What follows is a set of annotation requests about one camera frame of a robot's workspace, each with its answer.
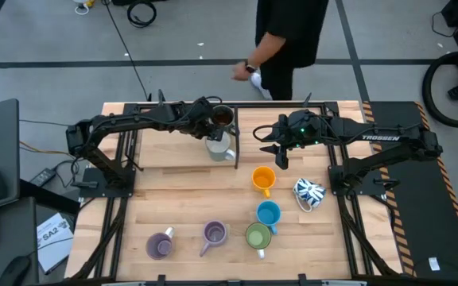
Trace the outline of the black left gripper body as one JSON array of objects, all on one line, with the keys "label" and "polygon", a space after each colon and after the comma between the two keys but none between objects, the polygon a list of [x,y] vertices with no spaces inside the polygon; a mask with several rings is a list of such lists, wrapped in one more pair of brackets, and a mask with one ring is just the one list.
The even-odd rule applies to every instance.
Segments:
[{"label": "black left gripper body", "polygon": [[205,97],[197,99],[188,110],[187,122],[181,132],[193,137],[210,137],[214,127],[209,119],[213,114],[213,105]]}]

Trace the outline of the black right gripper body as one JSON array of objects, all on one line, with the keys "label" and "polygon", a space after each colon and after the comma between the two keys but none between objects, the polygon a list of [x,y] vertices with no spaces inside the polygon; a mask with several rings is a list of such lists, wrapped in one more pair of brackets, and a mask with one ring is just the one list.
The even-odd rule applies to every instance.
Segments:
[{"label": "black right gripper body", "polygon": [[288,148],[319,144],[323,132],[321,117],[309,110],[297,110],[290,115],[280,114],[272,129],[276,142]]}]

